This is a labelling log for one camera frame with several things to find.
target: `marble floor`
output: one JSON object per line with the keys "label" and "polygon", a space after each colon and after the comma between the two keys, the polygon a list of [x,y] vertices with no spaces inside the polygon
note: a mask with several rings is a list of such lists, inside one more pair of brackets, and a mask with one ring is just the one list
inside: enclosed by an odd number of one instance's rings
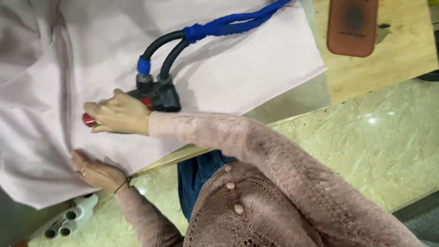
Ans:
{"label": "marble floor", "polygon": [[[273,129],[390,212],[439,189],[439,83],[405,81]],[[132,185],[185,233],[176,165]],[[37,237],[29,246],[140,246],[112,194],[98,196],[93,217],[80,231],[55,240]]]}

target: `blue jeans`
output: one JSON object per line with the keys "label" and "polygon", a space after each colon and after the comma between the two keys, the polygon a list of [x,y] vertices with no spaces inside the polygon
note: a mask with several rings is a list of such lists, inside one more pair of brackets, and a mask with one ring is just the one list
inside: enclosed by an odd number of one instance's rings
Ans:
{"label": "blue jeans", "polygon": [[187,221],[191,218],[203,184],[223,165],[234,161],[235,158],[223,156],[221,151],[213,150],[177,163],[178,198]]}

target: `black hose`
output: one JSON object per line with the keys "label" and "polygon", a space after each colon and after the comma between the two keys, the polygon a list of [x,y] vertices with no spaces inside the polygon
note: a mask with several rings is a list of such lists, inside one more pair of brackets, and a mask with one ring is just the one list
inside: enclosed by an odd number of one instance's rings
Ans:
{"label": "black hose", "polygon": [[142,60],[150,61],[151,56],[154,54],[154,52],[159,49],[162,45],[172,41],[172,40],[178,40],[183,39],[185,37],[183,30],[174,31],[172,33],[165,34],[161,36],[160,38],[154,40],[148,48],[146,48],[145,52],[141,56]]}
{"label": "black hose", "polygon": [[169,53],[163,62],[162,68],[160,69],[160,79],[166,80],[169,78],[169,71],[171,70],[171,66],[174,63],[175,59],[180,55],[180,53],[189,46],[189,41],[183,38],[180,43],[178,43],[174,49]]}

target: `woman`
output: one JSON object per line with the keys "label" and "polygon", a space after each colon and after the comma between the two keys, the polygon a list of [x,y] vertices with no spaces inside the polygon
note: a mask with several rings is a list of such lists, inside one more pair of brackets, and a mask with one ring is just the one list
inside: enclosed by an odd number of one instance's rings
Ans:
{"label": "woman", "polygon": [[218,167],[204,181],[182,237],[129,186],[122,171],[75,151],[77,175],[116,194],[142,246],[422,246],[391,214],[258,121],[151,113],[119,89],[114,93],[104,104],[85,103],[87,113],[102,124],[93,133],[173,138],[239,160]]}

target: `white fabric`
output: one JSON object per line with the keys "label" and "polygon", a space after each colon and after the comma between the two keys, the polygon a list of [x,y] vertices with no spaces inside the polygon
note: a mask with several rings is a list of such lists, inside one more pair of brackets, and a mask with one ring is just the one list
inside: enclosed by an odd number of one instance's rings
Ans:
{"label": "white fabric", "polygon": [[[82,105],[135,87],[136,63],[157,37],[196,22],[255,11],[265,0],[6,0],[0,11],[0,185],[14,200],[47,207],[93,188],[73,175],[70,150],[129,174],[183,144],[90,134]],[[156,76],[178,41],[152,57]],[[207,37],[171,70],[183,111],[244,114],[325,70],[298,1],[258,29]]]}

